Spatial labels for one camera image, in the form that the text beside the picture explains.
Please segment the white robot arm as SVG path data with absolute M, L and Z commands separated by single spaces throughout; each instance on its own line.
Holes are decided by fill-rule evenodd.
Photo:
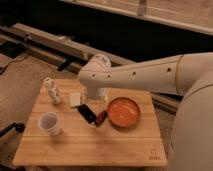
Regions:
M 183 97 L 174 120 L 167 171 L 213 171 L 213 52 L 113 67 L 97 54 L 78 80 L 92 97 L 105 87 Z

